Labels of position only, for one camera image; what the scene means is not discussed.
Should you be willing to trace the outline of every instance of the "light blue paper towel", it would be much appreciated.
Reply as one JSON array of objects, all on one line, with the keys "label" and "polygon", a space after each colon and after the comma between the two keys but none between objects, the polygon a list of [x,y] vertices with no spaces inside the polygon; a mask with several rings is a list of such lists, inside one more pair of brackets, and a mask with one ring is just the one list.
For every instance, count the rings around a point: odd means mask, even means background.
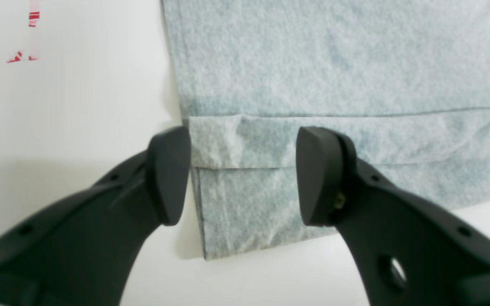
[{"label": "light blue paper towel", "polygon": [[206,259],[313,238],[303,125],[348,134],[402,188],[490,199],[490,0],[164,0]]}]

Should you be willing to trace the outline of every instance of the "brass screw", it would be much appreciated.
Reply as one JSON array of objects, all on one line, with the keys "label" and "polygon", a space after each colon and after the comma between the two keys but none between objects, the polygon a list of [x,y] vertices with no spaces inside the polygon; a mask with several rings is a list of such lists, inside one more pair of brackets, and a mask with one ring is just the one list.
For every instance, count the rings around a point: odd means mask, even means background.
[{"label": "brass screw", "polygon": [[345,206],[345,195],[340,191],[336,196],[336,202],[334,203],[334,207],[337,210],[343,209]]}]

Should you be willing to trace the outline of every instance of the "hole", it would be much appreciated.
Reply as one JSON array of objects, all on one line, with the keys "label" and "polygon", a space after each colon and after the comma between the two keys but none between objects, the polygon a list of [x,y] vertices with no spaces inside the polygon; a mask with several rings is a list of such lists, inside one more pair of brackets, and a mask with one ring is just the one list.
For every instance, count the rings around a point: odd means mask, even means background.
[{"label": "hole", "polygon": [[31,234],[31,232],[33,231],[33,226],[31,225],[26,225],[25,227],[21,228],[19,231],[18,231],[18,234],[20,236],[27,236],[29,234]]},{"label": "hole", "polygon": [[381,277],[389,287],[395,291],[403,291],[407,284],[408,279],[406,272],[400,264],[400,262],[391,256],[382,256],[379,259],[379,272]]},{"label": "hole", "polygon": [[465,227],[459,227],[459,232],[461,233],[461,235],[466,237],[470,237],[472,235],[472,232]]}]

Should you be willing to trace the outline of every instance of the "white surface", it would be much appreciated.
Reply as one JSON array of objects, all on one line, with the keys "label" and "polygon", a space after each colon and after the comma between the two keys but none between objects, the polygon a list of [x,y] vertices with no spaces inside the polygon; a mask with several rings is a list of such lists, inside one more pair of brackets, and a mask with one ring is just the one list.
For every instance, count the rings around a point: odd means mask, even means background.
[{"label": "white surface", "polygon": [[[179,125],[157,1],[45,0],[41,60],[0,67],[0,234]],[[490,236],[490,203],[456,212]],[[206,262],[188,189],[145,243],[122,306],[367,305],[339,235]]]}]

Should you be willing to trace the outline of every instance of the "textured paper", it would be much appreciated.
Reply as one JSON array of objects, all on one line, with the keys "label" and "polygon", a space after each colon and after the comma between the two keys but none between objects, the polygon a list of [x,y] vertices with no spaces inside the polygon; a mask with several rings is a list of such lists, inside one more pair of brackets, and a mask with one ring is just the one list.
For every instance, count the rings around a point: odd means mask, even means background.
[{"label": "textured paper", "polygon": [[163,3],[206,259],[333,232],[299,219],[300,126],[443,207],[490,199],[490,1]]}]

